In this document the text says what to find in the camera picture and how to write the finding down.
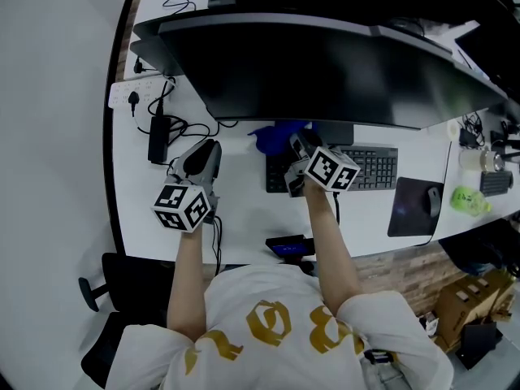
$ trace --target chair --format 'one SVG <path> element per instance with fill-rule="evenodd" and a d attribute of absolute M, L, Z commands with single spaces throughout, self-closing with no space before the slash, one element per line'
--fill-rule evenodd
<path fill-rule="evenodd" d="M 166 326 L 175 264 L 106 253 L 102 257 L 106 284 L 92 290 L 79 278 L 80 290 L 89 308 L 99 311 L 96 299 L 110 294 L 114 308 L 96 343 L 81 360 L 83 372 L 105 388 L 124 328 L 128 325 Z"/>

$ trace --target power strip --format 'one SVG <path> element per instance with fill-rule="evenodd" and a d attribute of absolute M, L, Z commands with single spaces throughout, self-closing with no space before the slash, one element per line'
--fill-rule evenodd
<path fill-rule="evenodd" d="M 150 104 L 155 98 L 161 95 L 164 83 L 167 80 L 162 76 L 148 76 L 139 80 L 115 82 L 110 87 L 108 106 L 111 109 L 128 107 L 128 96 L 132 91 L 139 94 L 139 103 Z"/>

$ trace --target hand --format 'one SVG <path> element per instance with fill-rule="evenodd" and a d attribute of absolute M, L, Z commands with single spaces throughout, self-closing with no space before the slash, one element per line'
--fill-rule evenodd
<path fill-rule="evenodd" d="M 305 197 L 309 197 L 310 195 L 322 194 L 325 193 L 325 189 L 321 187 L 317 182 L 311 179 L 309 176 L 306 176 L 303 181 L 303 194 Z"/>

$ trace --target water bottle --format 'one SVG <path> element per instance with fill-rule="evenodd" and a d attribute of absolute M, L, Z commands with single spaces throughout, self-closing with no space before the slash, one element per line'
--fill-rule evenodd
<path fill-rule="evenodd" d="M 466 186 L 455 188 L 450 205 L 453 209 L 473 217 L 478 217 L 491 210 L 491 204 L 486 201 L 485 196 L 480 191 Z"/>

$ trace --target mouse pad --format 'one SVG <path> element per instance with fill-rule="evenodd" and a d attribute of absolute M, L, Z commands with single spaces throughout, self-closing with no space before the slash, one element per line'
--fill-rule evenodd
<path fill-rule="evenodd" d="M 399 178 L 393 199 L 389 237 L 433 236 L 439 215 L 430 216 L 428 190 L 437 188 L 442 202 L 443 185 L 429 180 Z"/>

